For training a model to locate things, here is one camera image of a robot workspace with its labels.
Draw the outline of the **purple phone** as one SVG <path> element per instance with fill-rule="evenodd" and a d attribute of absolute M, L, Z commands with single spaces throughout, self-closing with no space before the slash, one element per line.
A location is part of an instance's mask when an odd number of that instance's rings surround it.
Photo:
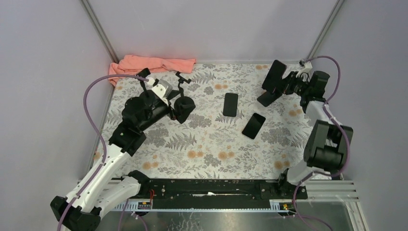
<path fill-rule="evenodd" d="M 266 90 L 268 93 L 273 94 L 277 84 L 282 80 L 286 69 L 286 64 L 282 63 L 279 60 L 274 60 L 264 79 L 262 89 Z"/>

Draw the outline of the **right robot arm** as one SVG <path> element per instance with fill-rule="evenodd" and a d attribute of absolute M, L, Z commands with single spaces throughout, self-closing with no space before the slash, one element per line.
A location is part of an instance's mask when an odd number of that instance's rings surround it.
<path fill-rule="evenodd" d="M 295 93 L 301 97 L 303 112 L 314 121 L 314 126 L 304 148 L 303 160 L 279 175 L 276 192 L 282 198 L 290 197 L 297 186 L 317 174 L 339 176 L 349 159 L 353 129 L 335 118 L 323 97 L 330 76 L 315 71 L 310 79 L 307 77 L 306 73 L 292 71 L 283 79 L 283 94 Z"/>

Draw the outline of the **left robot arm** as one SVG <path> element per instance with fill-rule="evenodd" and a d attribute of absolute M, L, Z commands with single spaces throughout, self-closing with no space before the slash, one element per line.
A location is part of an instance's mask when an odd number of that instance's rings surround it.
<path fill-rule="evenodd" d="M 108 141 L 103 141 L 103 155 L 78 185 L 66 196 L 56 196 L 51 209 L 58 221 L 57 230 L 94 231 L 102 218 L 132 196 L 143 198 L 149 185 L 130 175 L 105 191 L 116 170 L 130 159 L 146 140 L 144 131 L 165 116 L 177 119 L 171 100 L 179 90 L 154 87 L 125 102 L 122 122 Z"/>

